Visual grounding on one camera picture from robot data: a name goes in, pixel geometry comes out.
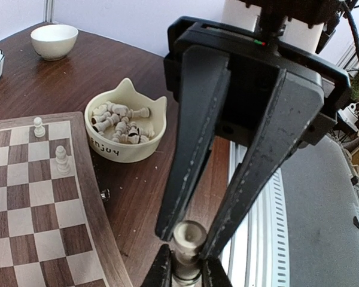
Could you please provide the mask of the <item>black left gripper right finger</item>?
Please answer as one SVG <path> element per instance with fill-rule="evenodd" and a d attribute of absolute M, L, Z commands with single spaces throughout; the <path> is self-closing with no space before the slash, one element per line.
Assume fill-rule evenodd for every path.
<path fill-rule="evenodd" d="M 232 287 L 221 262 L 217 258 L 206 259 L 202 263 L 203 287 Z"/>

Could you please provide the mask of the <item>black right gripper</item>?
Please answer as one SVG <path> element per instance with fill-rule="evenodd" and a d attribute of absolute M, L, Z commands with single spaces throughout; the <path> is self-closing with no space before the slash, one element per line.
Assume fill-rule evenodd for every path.
<path fill-rule="evenodd" d="M 156 236 L 170 241 L 185 216 L 214 136 L 251 144 L 200 253 L 216 258 L 296 143 L 315 145 L 336 125 L 351 85 L 343 69 L 315 54 L 227 24 L 180 17 L 168 42 L 166 86 L 179 116 Z"/>

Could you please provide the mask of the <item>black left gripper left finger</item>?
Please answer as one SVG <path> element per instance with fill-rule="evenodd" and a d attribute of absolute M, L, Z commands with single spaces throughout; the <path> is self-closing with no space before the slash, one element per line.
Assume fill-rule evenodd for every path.
<path fill-rule="evenodd" d="M 141 287 L 171 287 L 171 250 L 161 245 Z"/>

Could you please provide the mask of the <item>white pawn chess piece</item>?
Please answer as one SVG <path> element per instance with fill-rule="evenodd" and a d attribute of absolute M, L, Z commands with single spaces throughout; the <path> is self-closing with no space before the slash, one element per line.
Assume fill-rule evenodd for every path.
<path fill-rule="evenodd" d="M 43 126 L 41 117 L 34 118 L 34 135 L 36 138 L 45 136 L 45 127 Z"/>

